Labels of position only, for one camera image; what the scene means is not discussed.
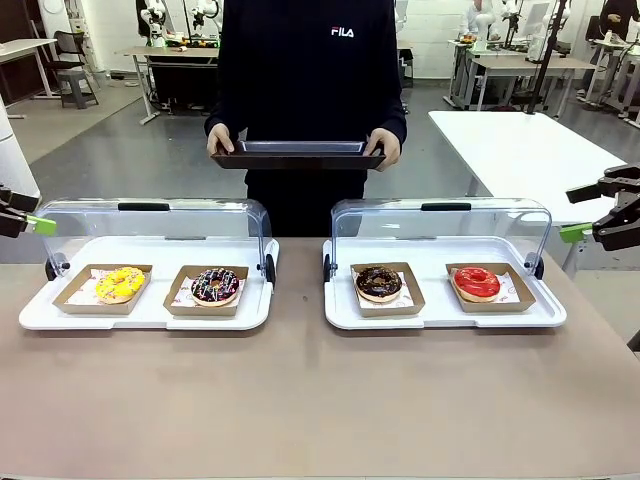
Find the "red donut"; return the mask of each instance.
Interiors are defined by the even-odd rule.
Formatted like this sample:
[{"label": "red donut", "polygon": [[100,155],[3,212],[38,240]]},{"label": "red donut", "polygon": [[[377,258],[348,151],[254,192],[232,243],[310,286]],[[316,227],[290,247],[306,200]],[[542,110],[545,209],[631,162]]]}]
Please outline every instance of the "red donut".
[{"label": "red donut", "polygon": [[500,293],[498,277],[484,268],[461,268],[453,276],[453,282],[460,296],[470,302],[493,302]]}]

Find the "yellow donut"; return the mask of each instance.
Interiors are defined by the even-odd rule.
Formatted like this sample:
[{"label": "yellow donut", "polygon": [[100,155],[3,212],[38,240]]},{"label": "yellow donut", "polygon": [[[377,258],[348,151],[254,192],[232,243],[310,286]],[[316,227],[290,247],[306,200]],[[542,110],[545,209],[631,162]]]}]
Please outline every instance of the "yellow donut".
[{"label": "yellow donut", "polygon": [[144,284],[142,270],[124,267],[102,277],[96,285],[96,294],[104,303],[125,303],[131,300]]}]

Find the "cardboard tray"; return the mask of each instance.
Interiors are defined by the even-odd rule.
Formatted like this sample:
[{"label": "cardboard tray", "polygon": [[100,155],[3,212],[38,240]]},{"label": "cardboard tray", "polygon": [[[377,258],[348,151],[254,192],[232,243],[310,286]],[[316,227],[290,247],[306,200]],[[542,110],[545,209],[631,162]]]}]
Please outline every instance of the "cardboard tray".
[{"label": "cardboard tray", "polygon": [[[518,293],[520,301],[513,303],[474,303],[465,300],[460,296],[458,289],[454,286],[453,275],[451,274],[452,270],[464,267],[484,268],[496,275],[504,275],[508,272],[509,275],[511,275],[514,286],[516,287],[516,292]],[[524,280],[520,278],[520,275],[518,275],[518,273],[508,263],[448,263],[447,273],[449,274],[451,288],[453,288],[456,297],[458,297],[458,300],[460,301],[460,307],[466,313],[524,312],[536,303],[536,298],[533,296],[533,293],[531,293],[531,290],[529,290],[529,287],[527,287]]]},{"label": "cardboard tray", "polygon": [[[118,270],[124,267],[139,268],[146,277],[145,282],[140,287],[140,290],[133,296],[131,300],[126,303],[120,303],[117,305],[68,305],[65,302],[78,291],[78,289],[85,284],[87,280],[91,278],[91,270]],[[151,282],[151,265],[129,265],[129,264],[104,264],[104,263],[92,263],[85,266],[78,275],[67,285],[62,292],[55,298],[53,305],[62,310],[64,313],[71,315],[129,315],[133,308],[140,300],[142,292]]]},{"label": "cardboard tray", "polygon": [[364,157],[364,142],[236,142],[231,155],[214,155],[222,168],[248,170],[372,170],[384,155]]},{"label": "cardboard tray", "polygon": [[411,270],[411,267],[408,263],[359,263],[351,265],[351,269],[356,273],[360,273],[364,269],[369,267],[386,267],[397,273],[402,272],[404,274],[404,281],[407,284],[407,288],[409,289],[409,294],[411,295],[411,299],[413,300],[413,306],[401,308],[363,308],[360,305],[360,295],[358,294],[358,288],[356,287],[356,282],[354,280],[353,291],[356,295],[356,302],[358,303],[360,314],[364,318],[390,317],[397,315],[417,315],[418,313],[420,313],[425,305],[424,297],[422,296],[422,292],[420,291],[420,287],[418,286],[418,280],[416,280],[416,277],[413,274],[413,271]]},{"label": "cardboard tray", "polygon": [[222,306],[222,307],[203,307],[198,305],[196,307],[176,307],[172,306],[173,300],[176,298],[180,287],[182,286],[182,282],[185,277],[196,278],[205,270],[212,270],[214,268],[224,268],[226,270],[233,270],[235,274],[238,276],[239,280],[244,280],[245,283],[247,281],[247,277],[249,276],[249,267],[229,267],[224,265],[185,265],[180,269],[176,278],[173,280],[171,284],[171,288],[169,289],[169,293],[167,294],[164,300],[164,308],[166,308],[169,313],[176,317],[233,317],[238,310],[238,306]]}]

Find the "brown paper box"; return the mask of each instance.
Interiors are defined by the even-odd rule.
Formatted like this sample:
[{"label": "brown paper box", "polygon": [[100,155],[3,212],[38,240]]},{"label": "brown paper box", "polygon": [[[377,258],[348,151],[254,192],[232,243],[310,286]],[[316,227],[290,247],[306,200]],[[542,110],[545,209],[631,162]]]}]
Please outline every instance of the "brown paper box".
[{"label": "brown paper box", "polygon": [[180,287],[182,286],[182,282],[185,277],[196,278],[205,270],[213,270],[215,268],[224,268],[226,270],[233,270],[235,274],[238,276],[238,280],[245,280],[245,287],[247,276],[249,275],[248,267],[225,267],[223,265],[213,265],[213,266],[199,266],[199,265],[185,265],[180,269],[176,278],[173,280],[171,284],[171,288],[169,289],[169,293],[164,300],[164,308],[169,310],[171,315],[175,315],[177,317],[233,317],[236,314],[237,306],[235,307],[203,307],[198,305],[196,307],[175,307],[171,306],[173,300],[176,298]]},{"label": "brown paper box", "polygon": [[[453,275],[451,273],[453,269],[460,269],[464,267],[484,268],[496,275],[504,275],[508,272],[513,280],[513,285],[516,287],[516,292],[518,292],[518,298],[520,301],[513,303],[473,303],[465,300],[460,296],[460,293],[458,293],[458,289],[453,283]],[[529,290],[529,287],[527,287],[524,280],[522,280],[520,275],[518,275],[513,267],[508,263],[449,263],[447,264],[447,272],[449,273],[451,288],[453,288],[456,297],[458,297],[462,310],[466,313],[524,312],[531,307],[531,305],[536,303],[536,299],[531,293],[531,290]]]},{"label": "brown paper box", "polygon": [[366,268],[370,267],[386,267],[394,272],[404,274],[404,281],[407,283],[407,288],[409,289],[409,294],[411,295],[411,299],[413,300],[413,307],[402,307],[402,308],[362,308],[360,306],[360,302],[358,301],[359,294],[358,288],[356,287],[355,280],[353,281],[353,289],[356,294],[356,301],[358,301],[358,308],[360,309],[360,315],[365,318],[372,317],[390,317],[390,316],[399,316],[399,315],[417,315],[420,313],[420,310],[424,307],[424,297],[422,296],[422,292],[420,291],[420,287],[418,286],[418,281],[416,280],[413,271],[408,263],[398,262],[398,263],[365,263],[365,264],[356,264],[351,265],[351,269],[356,273],[362,272]]},{"label": "brown paper box", "polygon": [[[68,305],[65,302],[69,300],[69,297],[76,293],[87,280],[91,278],[91,270],[118,270],[119,268],[133,267],[139,268],[146,277],[145,282],[140,287],[140,290],[133,296],[131,300],[126,303],[120,303],[117,305]],[[65,287],[60,295],[56,297],[53,304],[62,310],[64,313],[73,315],[129,315],[133,308],[140,300],[140,296],[144,289],[147,288],[151,281],[151,265],[128,265],[128,264],[104,264],[104,263],[92,263],[84,267],[78,275],[75,276],[71,283]]]}]

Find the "white serving tray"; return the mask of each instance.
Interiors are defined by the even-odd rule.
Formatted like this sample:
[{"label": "white serving tray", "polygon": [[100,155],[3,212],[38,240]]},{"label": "white serving tray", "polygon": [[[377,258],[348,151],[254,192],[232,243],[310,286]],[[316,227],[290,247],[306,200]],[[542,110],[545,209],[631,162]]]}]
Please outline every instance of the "white serving tray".
[{"label": "white serving tray", "polygon": [[[323,258],[331,242],[323,246]],[[438,237],[434,240],[340,238],[338,270],[324,284],[327,320],[344,330],[432,327],[557,327],[567,312],[547,286],[527,275],[524,260],[499,237]],[[364,318],[360,315],[350,266],[356,263],[407,262],[418,280],[425,307],[418,315]],[[451,288],[447,263],[509,263],[523,278],[536,303],[521,313],[465,313]]]},{"label": "white serving tray", "polygon": [[[279,245],[266,245],[277,264]],[[52,302],[69,282],[91,263],[153,265],[151,283],[128,316],[68,315]],[[269,315],[273,286],[256,269],[257,239],[165,240],[163,237],[100,237],[89,241],[71,259],[71,269],[47,283],[20,313],[29,330],[109,330],[153,328],[167,330],[250,330]],[[234,317],[174,317],[163,302],[183,265],[248,266],[240,304]]]}]

